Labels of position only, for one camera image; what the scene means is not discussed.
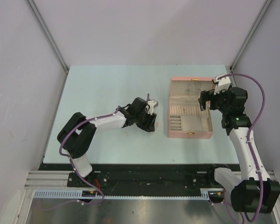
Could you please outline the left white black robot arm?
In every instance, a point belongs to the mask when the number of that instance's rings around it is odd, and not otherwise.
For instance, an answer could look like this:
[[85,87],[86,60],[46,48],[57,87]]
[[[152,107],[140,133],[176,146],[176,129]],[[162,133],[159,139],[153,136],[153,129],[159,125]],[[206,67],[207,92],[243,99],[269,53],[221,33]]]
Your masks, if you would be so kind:
[[110,114],[87,118],[76,112],[68,120],[57,136],[60,143],[59,154],[69,159],[73,170],[78,174],[77,180],[87,187],[94,181],[93,168],[86,155],[95,133],[115,128],[125,128],[136,125],[145,132],[155,131],[158,101],[135,98],[126,106],[118,106]]

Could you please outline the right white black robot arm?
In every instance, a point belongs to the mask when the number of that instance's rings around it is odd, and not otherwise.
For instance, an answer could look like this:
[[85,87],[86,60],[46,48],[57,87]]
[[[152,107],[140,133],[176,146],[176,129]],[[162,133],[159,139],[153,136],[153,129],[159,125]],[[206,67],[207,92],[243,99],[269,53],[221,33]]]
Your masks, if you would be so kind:
[[230,193],[236,212],[269,214],[280,195],[280,184],[271,180],[260,160],[251,121],[244,113],[247,98],[247,91],[238,87],[200,93],[201,110],[210,102],[210,109],[222,113],[222,128],[234,145],[241,171],[237,177],[227,168],[216,168],[206,175],[206,182],[211,187],[222,185]]

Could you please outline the beige ring cushion block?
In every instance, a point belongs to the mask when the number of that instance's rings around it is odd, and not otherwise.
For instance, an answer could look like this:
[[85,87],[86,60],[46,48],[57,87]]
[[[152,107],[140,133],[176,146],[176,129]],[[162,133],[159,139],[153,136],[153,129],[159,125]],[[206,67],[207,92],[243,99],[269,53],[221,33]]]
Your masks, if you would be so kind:
[[154,128],[155,128],[155,130],[158,128],[158,125],[159,125],[159,123],[156,121],[156,122],[154,123]]

